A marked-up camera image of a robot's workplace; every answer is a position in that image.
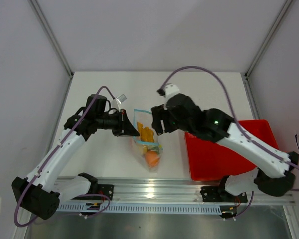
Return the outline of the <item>yellow toy pepper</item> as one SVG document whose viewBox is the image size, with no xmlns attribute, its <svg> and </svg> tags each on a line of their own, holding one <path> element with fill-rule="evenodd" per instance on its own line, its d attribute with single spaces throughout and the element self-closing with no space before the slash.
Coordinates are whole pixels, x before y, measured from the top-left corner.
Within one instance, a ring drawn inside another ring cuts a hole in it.
<svg viewBox="0 0 299 239">
<path fill-rule="evenodd" d="M 140 156 L 145 156 L 148 148 L 145 145 L 137 145 L 137 152 Z"/>
</svg>

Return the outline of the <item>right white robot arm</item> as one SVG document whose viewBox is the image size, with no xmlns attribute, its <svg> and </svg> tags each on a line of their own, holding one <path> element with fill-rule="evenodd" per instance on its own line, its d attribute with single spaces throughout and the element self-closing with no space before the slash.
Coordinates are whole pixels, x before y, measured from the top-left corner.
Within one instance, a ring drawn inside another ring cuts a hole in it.
<svg viewBox="0 0 299 239">
<path fill-rule="evenodd" d="M 189 96 L 181 93 L 165 104 L 152 107 L 151 112 L 152 127 L 158 135 L 181 130 L 230 149 L 256 166 L 249 172 L 223 177 L 217 189 L 221 200 L 229 201 L 256 189 L 274 197 L 292 190 L 296 178 L 292 170 L 297 166 L 299 155 L 269 146 L 225 112 L 216 108 L 201 110 Z"/>
</svg>

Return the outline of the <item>clear zip top bag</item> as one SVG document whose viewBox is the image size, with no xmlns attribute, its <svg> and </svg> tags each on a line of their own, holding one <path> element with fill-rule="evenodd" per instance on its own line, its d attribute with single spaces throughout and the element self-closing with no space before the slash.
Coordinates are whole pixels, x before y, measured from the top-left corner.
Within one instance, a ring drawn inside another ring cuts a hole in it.
<svg viewBox="0 0 299 239">
<path fill-rule="evenodd" d="M 131 140 L 133 155 L 144 169 L 150 173 L 156 173 L 161 162 L 163 146 L 151 124 L 152 113 L 150 111 L 134 109 L 133 126 L 139 136 Z"/>
</svg>

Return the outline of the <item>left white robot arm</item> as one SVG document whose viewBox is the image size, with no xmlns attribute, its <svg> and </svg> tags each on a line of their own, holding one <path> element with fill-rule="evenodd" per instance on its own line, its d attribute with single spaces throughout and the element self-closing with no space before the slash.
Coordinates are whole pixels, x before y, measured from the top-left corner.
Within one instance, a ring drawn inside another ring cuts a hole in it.
<svg viewBox="0 0 299 239">
<path fill-rule="evenodd" d="M 128 119 L 121 103 L 124 94 L 109 101 L 105 96 L 92 94 L 85 106 L 68 118 L 57 145 L 51 149 L 38 166 L 26 177 L 16 177 L 12 190 L 17 201 L 14 214 L 24 208 L 41 219 L 49 219 L 61 203 L 71 199 L 95 197 L 99 194 L 97 178 L 80 173 L 74 179 L 59 186 L 55 182 L 74 153 L 95 134 L 97 130 L 110 130 L 113 136 L 138 136 L 139 133 Z"/>
</svg>

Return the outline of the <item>toy orange fruit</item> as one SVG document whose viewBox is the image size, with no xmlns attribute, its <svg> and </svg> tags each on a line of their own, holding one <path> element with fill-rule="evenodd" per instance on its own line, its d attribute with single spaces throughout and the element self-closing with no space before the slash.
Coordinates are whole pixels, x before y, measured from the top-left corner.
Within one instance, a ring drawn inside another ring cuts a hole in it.
<svg viewBox="0 0 299 239">
<path fill-rule="evenodd" d="M 147 163 L 148 167 L 150 167 L 150 168 L 157 167 L 160 162 L 160 156 L 155 151 L 148 151 L 145 154 L 145 162 Z"/>
</svg>

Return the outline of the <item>yellow toy ginger root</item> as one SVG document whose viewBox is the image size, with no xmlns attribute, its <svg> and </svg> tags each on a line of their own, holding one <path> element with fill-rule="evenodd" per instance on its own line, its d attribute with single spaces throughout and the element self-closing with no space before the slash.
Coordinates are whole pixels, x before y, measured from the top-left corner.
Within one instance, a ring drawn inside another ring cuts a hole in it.
<svg viewBox="0 0 299 239">
<path fill-rule="evenodd" d="M 140 135 L 140 141 L 155 143 L 154 132 L 148 127 L 144 127 L 141 123 L 137 122 L 137 129 Z"/>
</svg>

